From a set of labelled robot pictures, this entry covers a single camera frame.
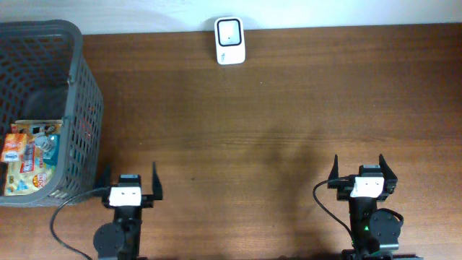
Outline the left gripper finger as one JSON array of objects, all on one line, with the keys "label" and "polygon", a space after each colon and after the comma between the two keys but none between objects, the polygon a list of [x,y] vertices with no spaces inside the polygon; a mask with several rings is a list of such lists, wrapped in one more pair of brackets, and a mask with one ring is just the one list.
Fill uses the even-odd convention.
[{"label": "left gripper finger", "polygon": [[163,200],[163,188],[157,174],[156,162],[152,163],[152,195],[156,201]]},{"label": "left gripper finger", "polygon": [[104,171],[97,177],[94,189],[102,189],[110,186],[111,166],[107,165]]}]

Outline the yellow snack bag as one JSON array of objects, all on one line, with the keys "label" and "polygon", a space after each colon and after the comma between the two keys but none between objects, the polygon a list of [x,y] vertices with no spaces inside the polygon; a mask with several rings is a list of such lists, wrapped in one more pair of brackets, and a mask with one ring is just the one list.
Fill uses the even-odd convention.
[{"label": "yellow snack bag", "polygon": [[18,120],[7,134],[26,134],[25,153],[19,162],[6,164],[6,196],[24,196],[42,189],[58,163],[62,120]]}]

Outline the small orange packet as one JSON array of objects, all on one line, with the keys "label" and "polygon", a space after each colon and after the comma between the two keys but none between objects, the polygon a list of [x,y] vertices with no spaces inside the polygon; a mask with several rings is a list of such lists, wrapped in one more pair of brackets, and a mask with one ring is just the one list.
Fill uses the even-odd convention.
[{"label": "small orange packet", "polygon": [[7,134],[1,152],[1,161],[3,163],[19,162],[25,153],[26,145],[26,134]]}]

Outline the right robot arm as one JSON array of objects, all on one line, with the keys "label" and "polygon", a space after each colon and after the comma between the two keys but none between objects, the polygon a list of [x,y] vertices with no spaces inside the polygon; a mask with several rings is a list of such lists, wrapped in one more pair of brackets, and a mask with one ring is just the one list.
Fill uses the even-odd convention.
[{"label": "right robot arm", "polygon": [[396,189],[398,178],[384,156],[377,165],[361,165],[358,174],[341,177],[339,159],[328,176],[327,187],[336,190],[336,199],[349,204],[349,232],[352,249],[341,252],[342,259],[418,259],[412,253],[396,254],[404,217],[392,209],[378,207]]}]

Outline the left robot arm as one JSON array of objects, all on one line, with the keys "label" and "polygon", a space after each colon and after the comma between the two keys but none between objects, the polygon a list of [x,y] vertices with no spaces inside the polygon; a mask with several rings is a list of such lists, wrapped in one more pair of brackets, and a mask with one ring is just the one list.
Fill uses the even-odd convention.
[{"label": "left robot arm", "polygon": [[110,183],[110,167],[97,179],[96,188],[105,188],[98,196],[102,205],[113,210],[113,220],[100,226],[94,234],[93,246],[98,259],[140,259],[142,210],[153,208],[163,200],[162,184],[157,167],[152,165],[152,191],[143,194],[141,176],[125,174],[116,184]]}]

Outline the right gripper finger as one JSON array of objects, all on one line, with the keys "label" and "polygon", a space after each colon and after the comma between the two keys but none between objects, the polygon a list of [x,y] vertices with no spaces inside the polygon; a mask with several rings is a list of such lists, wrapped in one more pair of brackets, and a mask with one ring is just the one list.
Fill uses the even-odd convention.
[{"label": "right gripper finger", "polygon": [[339,159],[338,155],[334,156],[334,164],[328,176],[328,188],[336,189],[339,186]]},{"label": "right gripper finger", "polygon": [[379,155],[379,166],[384,177],[385,188],[395,188],[398,183],[396,174],[390,169],[382,154]]}]

